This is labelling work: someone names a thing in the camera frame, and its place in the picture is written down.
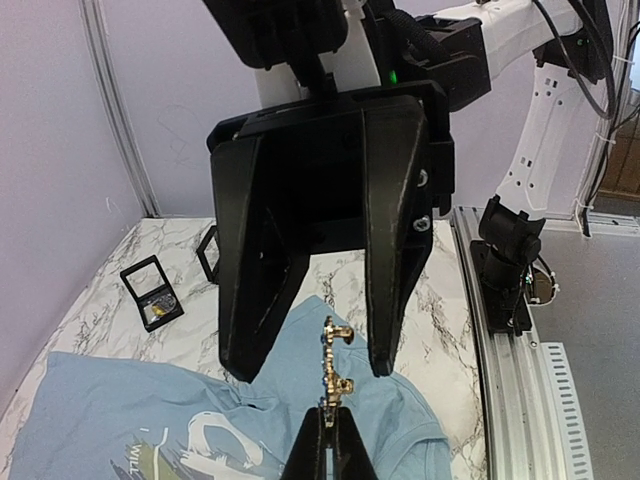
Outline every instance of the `marble table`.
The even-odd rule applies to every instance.
[[[0,480],[8,478],[17,433],[29,416],[51,351],[162,362],[235,382],[218,360],[218,288],[195,250],[207,219],[142,220],[96,273],[51,336],[0,423]],[[455,479],[487,476],[484,422],[471,320],[452,230],[435,222],[434,249],[409,301],[396,371],[425,396],[452,449]],[[185,315],[148,334],[121,270],[157,255]],[[318,295],[366,337],[364,253],[312,259],[296,305]]]

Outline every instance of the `blue cloth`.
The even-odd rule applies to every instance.
[[[291,311],[260,374],[236,389],[170,365],[52,353],[18,435],[11,480],[279,478],[306,411],[323,394],[319,298]],[[375,378],[361,337],[334,344],[336,371],[381,480],[448,480],[450,452],[422,395]]]

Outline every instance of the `bolt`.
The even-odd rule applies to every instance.
[[[431,228],[431,218],[424,216],[413,222],[413,229],[416,232],[424,233]]]
[[[418,188],[424,187],[429,183],[429,175],[426,170],[420,170],[420,181],[418,182]]]

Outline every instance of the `perforated metal strip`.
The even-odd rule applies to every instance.
[[[571,480],[593,480],[589,443],[564,346],[543,343],[542,347],[562,433],[567,474]]]

